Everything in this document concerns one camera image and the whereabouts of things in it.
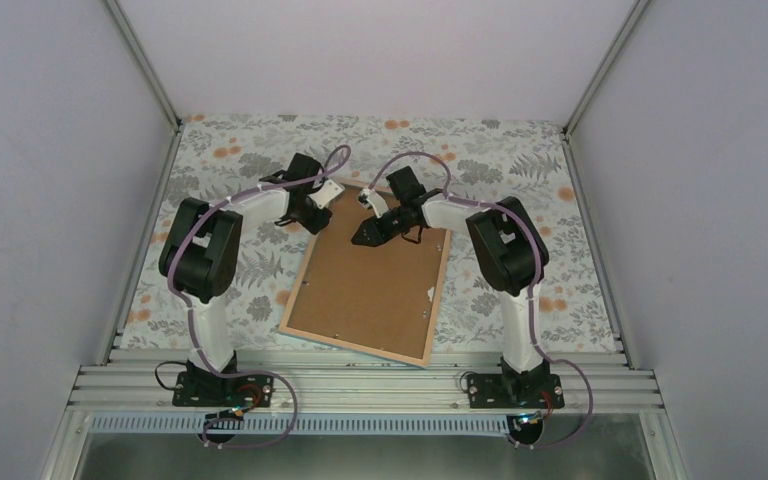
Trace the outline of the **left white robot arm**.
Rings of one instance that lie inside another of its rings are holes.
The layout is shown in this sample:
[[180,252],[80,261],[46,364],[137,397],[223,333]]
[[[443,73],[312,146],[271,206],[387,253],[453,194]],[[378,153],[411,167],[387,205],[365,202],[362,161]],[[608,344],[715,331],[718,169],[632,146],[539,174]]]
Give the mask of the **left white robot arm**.
[[214,205],[193,197],[181,201],[158,262],[168,289],[184,304],[191,341],[173,389],[175,404],[226,405],[245,391],[226,313],[243,234],[293,223],[317,234],[344,190],[323,164],[297,154],[287,168]]

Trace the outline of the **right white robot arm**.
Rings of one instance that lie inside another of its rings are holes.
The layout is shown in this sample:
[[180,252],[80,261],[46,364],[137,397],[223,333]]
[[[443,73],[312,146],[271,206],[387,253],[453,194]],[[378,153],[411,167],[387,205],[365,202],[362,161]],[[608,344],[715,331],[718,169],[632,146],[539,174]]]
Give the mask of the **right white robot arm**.
[[498,294],[504,340],[499,372],[467,374],[470,406],[548,406],[556,379],[539,344],[537,305],[549,254],[522,203],[512,196],[486,203],[428,190],[409,167],[387,181],[397,206],[389,206],[371,186],[362,189],[358,201],[373,214],[359,225],[352,243],[379,247],[413,228],[468,236],[480,273]]

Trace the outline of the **floral tablecloth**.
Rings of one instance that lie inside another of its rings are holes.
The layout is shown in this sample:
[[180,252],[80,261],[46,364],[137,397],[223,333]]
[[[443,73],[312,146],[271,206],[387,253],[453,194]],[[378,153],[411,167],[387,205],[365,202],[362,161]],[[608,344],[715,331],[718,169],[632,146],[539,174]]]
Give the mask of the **floral tablecloth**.
[[[190,347],[184,304],[168,290],[158,269],[182,200],[222,200],[285,168],[297,152],[323,161],[341,144],[352,148],[352,157],[337,172],[339,179],[366,184],[395,155],[422,151],[448,165],[455,196],[494,202],[509,195],[519,198],[550,252],[539,300],[544,350],[615,351],[560,126],[529,120],[255,114],[199,114],[187,120],[122,346]],[[235,346],[331,350],[277,332],[310,238],[298,224],[262,224],[243,235],[237,276],[227,291]],[[434,353],[502,347],[500,302],[481,277],[470,243],[466,235],[451,237]]]

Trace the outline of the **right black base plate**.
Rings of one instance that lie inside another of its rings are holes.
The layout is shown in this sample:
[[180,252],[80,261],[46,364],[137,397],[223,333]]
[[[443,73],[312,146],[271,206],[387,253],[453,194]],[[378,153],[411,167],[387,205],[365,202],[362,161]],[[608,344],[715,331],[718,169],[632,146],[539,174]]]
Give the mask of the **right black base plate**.
[[466,372],[461,385],[472,409],[563,409],[561,378],[549,374],[536,380],[506,380],[499,373]]

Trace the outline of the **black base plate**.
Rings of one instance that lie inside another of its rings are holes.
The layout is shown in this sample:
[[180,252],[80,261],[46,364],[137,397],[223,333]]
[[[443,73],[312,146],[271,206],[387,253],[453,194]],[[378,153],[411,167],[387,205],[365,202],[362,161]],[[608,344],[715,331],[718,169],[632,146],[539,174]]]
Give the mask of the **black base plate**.
[[251,408],[269,407],[275,378],[249,375],[234,379],[178,375],[172,397],[176,407]]
[[499,373],[466,372],[461,385],[472,409],[563,409],[561,378],[549,374],[536,380],[506,380]]

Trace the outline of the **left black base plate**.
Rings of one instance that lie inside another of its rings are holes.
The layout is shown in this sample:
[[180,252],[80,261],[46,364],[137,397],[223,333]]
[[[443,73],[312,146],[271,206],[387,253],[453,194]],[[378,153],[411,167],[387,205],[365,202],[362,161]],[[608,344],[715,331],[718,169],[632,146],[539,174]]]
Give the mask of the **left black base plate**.
[[251,408],[269,407],[275,378],[249,375],[234,379],[178,375],[172,397],[176,407]]

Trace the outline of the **aluminium rail frame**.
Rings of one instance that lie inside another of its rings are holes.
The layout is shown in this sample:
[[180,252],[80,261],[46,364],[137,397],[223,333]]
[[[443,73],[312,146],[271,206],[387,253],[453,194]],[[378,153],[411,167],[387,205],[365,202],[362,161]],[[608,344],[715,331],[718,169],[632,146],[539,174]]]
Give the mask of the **aluminium rail frame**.
[[[525,116],[549,117],[562,127],[562,149],[566,167],[575,188],[581,187],[580,170],[574,156],[572,138],[598,89],[648,9],[645,1],[626,1],[621,11],[599,21],[586,34],[597,40],[608,32],[608,41],[597,41],[594,53],[586,54],[585,67],[569,86],[543,84],[529,91],[531,105],[522,109]],[[612,353],[575,353],[571,361],[585,375],[570,388],[569,410],[582,412],[587,387],[593,388],[594,412],[599,416],[626,416],[640,428],[640,449],[648,474],[654,479],[685,477],[680,452],[653,370],[640,367],[629,350],[612,290],[605,293],[608,317],[614,331],[616,349]],[[110,340],[104,361],[82,367],[76,377],[55,444],[43,475],[47,479],[76,479],[88,470],[89,437],[87,427],[103,412],[197,412],[202,407],[173,406],[169,394],[148,382],[149,364],[162,357],[155,349],[139,353],[120,346],[121,333]],[[317,414],[471,414],[505,415],[502,411],[471,411],[455,385],[459,370],[466,366],[485,367],[486,353],[441,353],[429,370],[399,366],[384,360],[365,358],[358,353],[268,352],[242,350],[241,357],[272,366],[287,374],[302,397],[301,413]],[[372,436],[375,438],[419,437],[430,435],[310,435]],[[430,436],[463,438],[467,436]]]

